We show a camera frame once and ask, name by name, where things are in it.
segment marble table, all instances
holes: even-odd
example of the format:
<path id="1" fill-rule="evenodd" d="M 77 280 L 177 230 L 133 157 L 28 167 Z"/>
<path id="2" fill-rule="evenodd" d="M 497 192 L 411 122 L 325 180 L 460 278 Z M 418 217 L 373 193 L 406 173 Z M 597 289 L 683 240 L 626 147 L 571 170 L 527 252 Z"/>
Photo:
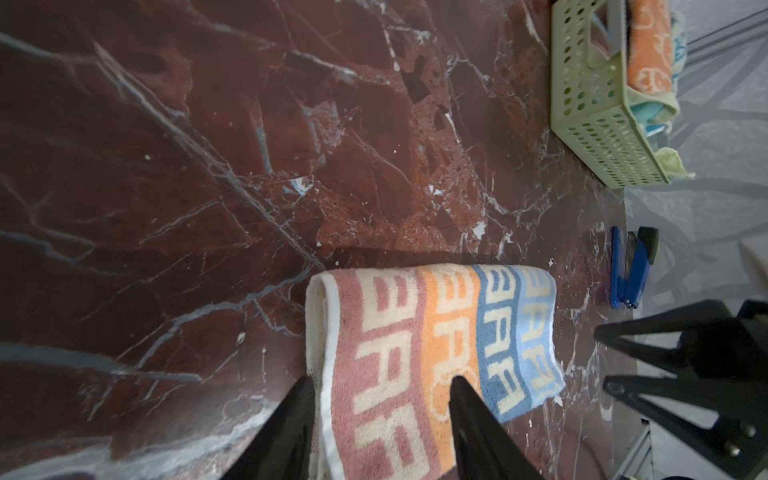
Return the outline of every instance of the marble table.
<path id="1" fill-rule="evenodd" d="M 607 190 L 548 128 L 544 0 L 0 8 L 0 478 L 217 478 L 305 372 L 322 270 L 557 280 L 567 387 L 508 431 L 605 478 Z"/>

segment blue stapler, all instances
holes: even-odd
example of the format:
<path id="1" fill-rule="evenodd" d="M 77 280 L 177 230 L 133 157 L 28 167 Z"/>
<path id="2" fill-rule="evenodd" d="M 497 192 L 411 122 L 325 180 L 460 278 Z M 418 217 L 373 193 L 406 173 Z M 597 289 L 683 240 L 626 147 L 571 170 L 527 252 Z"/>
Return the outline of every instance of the blue stapler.
<path id="1" fill-rule="evenodd" d="M 632 232 L 627 236 L 626 245 L 622 241 L 620 227 L 611 228 L 613 234 L 613 263 L 611 265 L 611 306 L 621 308 L 637 308 L 640 296 L 645 290 L 650 266 L 654 264 L 656 249 L 659 246 L 659 230 L 651 227 L 640 227 L 637 234 Z M 629 277 L 622 277 L 625 263 L 628 261 L 627 250 L 634 249 Z"/>

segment basket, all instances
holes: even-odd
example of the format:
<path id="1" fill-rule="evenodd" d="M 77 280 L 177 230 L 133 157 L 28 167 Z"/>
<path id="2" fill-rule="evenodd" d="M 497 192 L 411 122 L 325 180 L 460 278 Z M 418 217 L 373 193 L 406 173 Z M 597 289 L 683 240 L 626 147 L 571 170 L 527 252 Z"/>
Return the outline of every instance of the basket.
<path id="1" fill-rule="evenodd" d="M 552 6 L 551 129 L 608 188 L 669 183 L 629 108 L 625 42 L 594 61 L 590 17 L 605 3 Z"/>

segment striped towel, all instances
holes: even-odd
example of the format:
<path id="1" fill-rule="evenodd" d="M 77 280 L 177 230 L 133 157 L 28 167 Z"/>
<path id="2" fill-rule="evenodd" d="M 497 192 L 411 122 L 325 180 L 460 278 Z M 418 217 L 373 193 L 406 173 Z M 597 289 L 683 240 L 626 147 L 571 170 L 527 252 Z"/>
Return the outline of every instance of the striped towel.
<path id="1" fill-rule="evenodd" d="M 306 295 L 306 363 L 318 396 L 310 478 L 450 470 L 456 375 L 499 422 L 559 393 L 554 295 L 549 273 L 529 266 L 315 275 Z"/>

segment red marble surface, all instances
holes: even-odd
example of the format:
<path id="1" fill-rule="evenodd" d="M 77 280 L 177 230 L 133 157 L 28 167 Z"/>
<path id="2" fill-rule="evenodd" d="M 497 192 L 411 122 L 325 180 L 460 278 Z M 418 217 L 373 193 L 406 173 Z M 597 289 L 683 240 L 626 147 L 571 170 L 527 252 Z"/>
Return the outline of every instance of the red marble surface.
<path id="1" fill-rule="evenodd" d="M 548 129 L 549 7 L 4 2 L 2 478 L 216 478 L 305 371 L 314 273 L 437 262 L 552 273 L 568 386 L 508 430 L 609 475 L 623 195 Z"/>

